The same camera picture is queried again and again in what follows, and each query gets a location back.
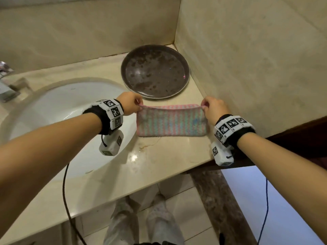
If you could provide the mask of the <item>person's left hand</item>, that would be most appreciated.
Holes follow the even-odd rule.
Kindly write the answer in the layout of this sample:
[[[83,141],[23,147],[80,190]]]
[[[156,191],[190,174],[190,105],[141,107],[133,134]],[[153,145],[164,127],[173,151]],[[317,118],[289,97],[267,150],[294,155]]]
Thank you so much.
[[[116,100],[119,101],[122,105],[124,116],[129,116],[131,114],[137,113],[137,112],[133,112],[134,95],[140,95],[140,94],[129,91],[129,92],[123,92],[116,98]]]

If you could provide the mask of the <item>person's right hand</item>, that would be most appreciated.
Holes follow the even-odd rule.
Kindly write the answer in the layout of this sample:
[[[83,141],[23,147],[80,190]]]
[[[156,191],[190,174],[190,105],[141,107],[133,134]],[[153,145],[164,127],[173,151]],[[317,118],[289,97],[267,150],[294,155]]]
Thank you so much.
[[[212,126],[215,126],[221,117],[231,115],[231,111],[223,100],[211,96],[206,97],[210,97],[210,111],[206,118]]]

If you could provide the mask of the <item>pink and green knitted cloth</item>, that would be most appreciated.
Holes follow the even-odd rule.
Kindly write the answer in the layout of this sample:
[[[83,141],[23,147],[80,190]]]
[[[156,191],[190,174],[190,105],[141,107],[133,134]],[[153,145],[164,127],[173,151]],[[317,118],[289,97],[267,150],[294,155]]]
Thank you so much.
[[[208,121],[197,104],[145,106],[137,112],[137,136],[206,136]]]

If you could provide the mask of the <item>person's right forearm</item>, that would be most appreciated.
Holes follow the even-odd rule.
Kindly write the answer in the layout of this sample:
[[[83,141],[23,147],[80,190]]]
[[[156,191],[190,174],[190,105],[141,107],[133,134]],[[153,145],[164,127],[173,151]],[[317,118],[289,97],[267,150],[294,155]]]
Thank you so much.
[[[327,170],[255,133],[237,146],[327,244]]]

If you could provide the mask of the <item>person's left forearm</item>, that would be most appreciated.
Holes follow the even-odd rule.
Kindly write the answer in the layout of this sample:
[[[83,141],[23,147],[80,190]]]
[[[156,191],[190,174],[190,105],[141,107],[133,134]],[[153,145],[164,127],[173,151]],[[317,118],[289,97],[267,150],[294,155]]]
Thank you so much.
[[[99,117],[87,113],[38,128],[0,146],[0,238],[101,128]]]

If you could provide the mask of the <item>dark brown round plate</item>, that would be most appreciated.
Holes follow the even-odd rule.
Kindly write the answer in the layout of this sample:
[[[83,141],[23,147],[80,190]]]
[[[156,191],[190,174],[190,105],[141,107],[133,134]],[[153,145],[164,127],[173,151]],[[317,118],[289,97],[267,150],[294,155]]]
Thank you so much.
[[[121,64],[125,86],[150,100],[180,94],[188,85],[190,68],[176,50],[164,45],[143,45],[130,51]]]

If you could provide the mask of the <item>white sink basin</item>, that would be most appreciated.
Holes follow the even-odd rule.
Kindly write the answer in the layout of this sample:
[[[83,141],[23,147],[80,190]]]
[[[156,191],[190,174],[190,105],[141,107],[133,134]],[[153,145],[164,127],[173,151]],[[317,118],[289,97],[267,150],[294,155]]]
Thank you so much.
[[[94,138],[97,147],[113,145],[113,157],[124,143],[120,128],[136,132],[136,112],[142,97],[99,77],[73,78],[36,91],[40,105],[22,125],[29,132],[0,145],[0,188],[40,191],[64,179],[64,169]]]

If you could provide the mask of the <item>chrome faucet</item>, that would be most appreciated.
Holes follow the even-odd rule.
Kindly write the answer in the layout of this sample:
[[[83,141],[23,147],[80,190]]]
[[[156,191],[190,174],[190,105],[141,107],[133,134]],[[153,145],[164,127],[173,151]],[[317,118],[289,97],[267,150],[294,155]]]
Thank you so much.
[[[20,95],[18,90],[10,87],[9,84],[2,80],[13,72],[14,70],[7,63],[0,61],[0,102],[2,103],[7,103]]]

